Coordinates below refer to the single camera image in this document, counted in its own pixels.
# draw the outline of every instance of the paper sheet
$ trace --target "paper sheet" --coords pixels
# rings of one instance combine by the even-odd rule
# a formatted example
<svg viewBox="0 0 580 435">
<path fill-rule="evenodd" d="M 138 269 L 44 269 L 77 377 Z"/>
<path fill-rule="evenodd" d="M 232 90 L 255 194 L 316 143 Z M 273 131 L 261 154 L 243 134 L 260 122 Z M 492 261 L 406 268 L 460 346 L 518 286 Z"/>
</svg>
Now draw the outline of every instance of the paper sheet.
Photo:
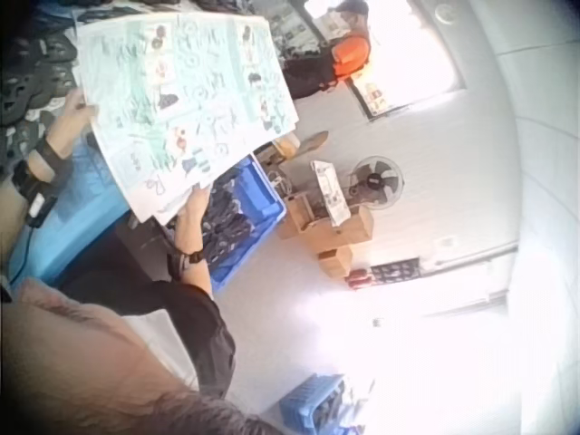
<svg viewBox="0 0 580 435">
<path fill-rule="evenodd" d="M 311 162 L 312 169 L 318 179 L 318 186 L 323 192 L 324 205 L 330 216 L 333 227 L 340 226 L 351 216 L 343 190 L 336 176 L 336 169 L 332 163 L 314 160 Z"/>
<path fill-rule="evenodd" d="M 79 26 L 92 128 L 143 222 L 295 128 L 269 27 L 261 17 L 130 15 Z"/>
</svg>

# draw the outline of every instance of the window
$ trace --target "window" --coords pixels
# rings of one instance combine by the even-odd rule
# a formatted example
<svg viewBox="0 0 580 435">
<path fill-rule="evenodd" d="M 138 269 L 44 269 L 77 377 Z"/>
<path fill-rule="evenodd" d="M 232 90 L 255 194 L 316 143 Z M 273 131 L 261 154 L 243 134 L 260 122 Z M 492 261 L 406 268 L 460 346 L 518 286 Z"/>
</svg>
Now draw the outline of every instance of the window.
<svg viewBox="0 0 580 435">
<path fill-rule="evenodd" d="M 306 9 L 318 15 L 339 3 L 340 0 L 310 0 Z M 371 60 L 352 77 L 352 87 L 370 119 L 462 87 L 443 42 L 414 3 L 410 0 L 367 0 L 367 3 Z M 314 22 L 321 23 L 320 18 Z"/>
</svg>

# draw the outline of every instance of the table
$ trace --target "table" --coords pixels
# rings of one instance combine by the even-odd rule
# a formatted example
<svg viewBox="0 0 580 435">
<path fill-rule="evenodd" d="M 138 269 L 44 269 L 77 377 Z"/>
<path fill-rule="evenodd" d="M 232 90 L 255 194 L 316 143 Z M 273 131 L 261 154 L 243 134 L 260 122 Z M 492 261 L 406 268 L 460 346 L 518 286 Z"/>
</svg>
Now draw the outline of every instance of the table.
<svg viewBox="0 0 580 435">
<path fill-rule="evenodd" d="M 129 211 L 101 153 L 85 137 L 79 142 L 71 156 L 72 175 L 43 225 L 34 231 L 26 266 L 14 285 L 25 276 L 53 284 L 83 249 Z M 28 231 L 26 227 L 14 247 L 8 276 L 24 261 Z"/>
</svg>

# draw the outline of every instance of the wall fan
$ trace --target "wall fan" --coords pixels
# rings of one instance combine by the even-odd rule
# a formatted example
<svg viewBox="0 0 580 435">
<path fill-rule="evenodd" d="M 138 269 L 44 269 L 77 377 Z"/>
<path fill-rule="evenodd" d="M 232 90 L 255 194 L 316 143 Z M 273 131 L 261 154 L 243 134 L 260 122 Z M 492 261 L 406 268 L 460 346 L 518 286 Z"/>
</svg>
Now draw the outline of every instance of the wall fan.
<svg viewBox="0 0 580 435">
<path fill-rule="evenodd" d="M 404 186 L 402 172 L 396 163 L 380 156 L 361 161 L 351 174 L 349 204 L 364 204 L 382 209 L 392 206 Z"/>
</svg>

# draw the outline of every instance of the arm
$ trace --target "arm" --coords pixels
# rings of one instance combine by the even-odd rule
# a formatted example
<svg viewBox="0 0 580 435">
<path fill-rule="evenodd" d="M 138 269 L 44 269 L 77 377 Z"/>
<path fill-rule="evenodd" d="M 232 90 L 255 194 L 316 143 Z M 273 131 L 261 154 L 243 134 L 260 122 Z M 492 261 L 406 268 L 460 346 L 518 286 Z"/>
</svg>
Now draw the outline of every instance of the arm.
<svg viewBox="0 0 580 435">
<path fill-rule="evenodd" d="M 178 214 L 178 223 L 175 228 L 175 247 L 186 255 L 191 255 L 203 249 L 201 219 L 208 208 L 209 193 L 209 188 L 194 188 L 191 195 L 189 195 L 188 202 Z M 181 277 L 181 282 L 194 285 L 206 292 L 210 297 L 212 296 L 211 280 L 206 260 L 191 265 L 185 270 Z"/>
<path fill-rule="evenodd" d="M 66 97 L 63 114 L 54 122 L 46 141 L 61 158 L 67 159 L 73 153 L 76 138 L 82 129 L 90 122 L 96 110 L 92 106 L 82 106 L 81 90 L 74 90 Z M 39 180 L 46 183 L 53 181 L 53 169 L 44 161 L 41 155 L 33 150 L 26 159 L 29 170 Z M 0 249 L 2 270 L 7 263 L 20 231 L 24 226 L 24 218 L 29 204 L 18 193 L 12 177 L 8 177 L 0 187 Z"/>
</svg>

